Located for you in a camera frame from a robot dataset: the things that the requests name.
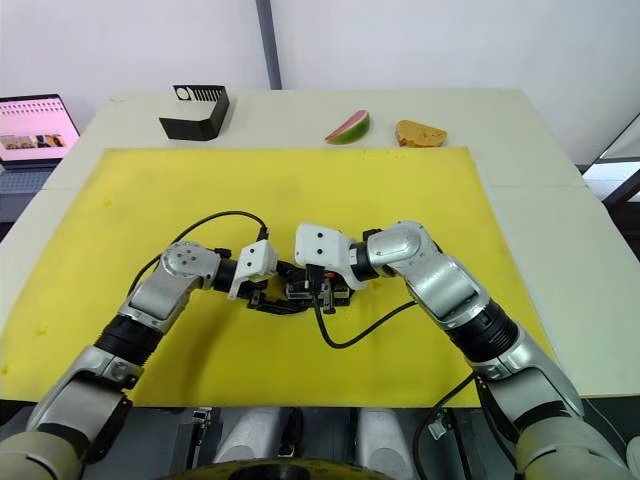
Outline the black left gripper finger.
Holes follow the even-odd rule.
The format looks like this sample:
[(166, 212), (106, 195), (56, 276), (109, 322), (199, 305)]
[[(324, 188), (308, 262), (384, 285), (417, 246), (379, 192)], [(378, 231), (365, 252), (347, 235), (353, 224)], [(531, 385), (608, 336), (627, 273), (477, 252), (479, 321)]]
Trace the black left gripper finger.
[(257, 301), (255, 309), (268, 314), (296, 314), (304, 312), (307, 307), (289, 300), (260, 299)]

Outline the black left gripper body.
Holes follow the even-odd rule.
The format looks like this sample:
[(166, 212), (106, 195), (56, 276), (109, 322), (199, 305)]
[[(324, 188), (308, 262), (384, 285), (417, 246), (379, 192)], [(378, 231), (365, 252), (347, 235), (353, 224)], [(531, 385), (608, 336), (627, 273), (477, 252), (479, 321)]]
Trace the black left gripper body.
[(269, 300), (266, 297), (267, 287), (267, 280), (261, 280), (258, 282), (248, 280), (240, 285), (238, 296), (247, 301), (247, 307), (249, 309), (258, 311), (277, 311), (277, 302)]

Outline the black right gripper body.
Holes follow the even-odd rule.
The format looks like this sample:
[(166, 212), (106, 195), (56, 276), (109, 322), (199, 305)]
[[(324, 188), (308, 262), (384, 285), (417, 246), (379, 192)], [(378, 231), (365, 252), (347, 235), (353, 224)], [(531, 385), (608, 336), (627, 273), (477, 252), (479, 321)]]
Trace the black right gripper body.
[(314, 298), (322, 296), (321, 289), (323, 285), (330, 285), (333, 289), (332, 281), (334, 280), (334, 273), (327, 271), (324, 267), (314, 264), (307, 264), (305, 266), (306, 280), (309, 281), (310, 286), (314, 291)]

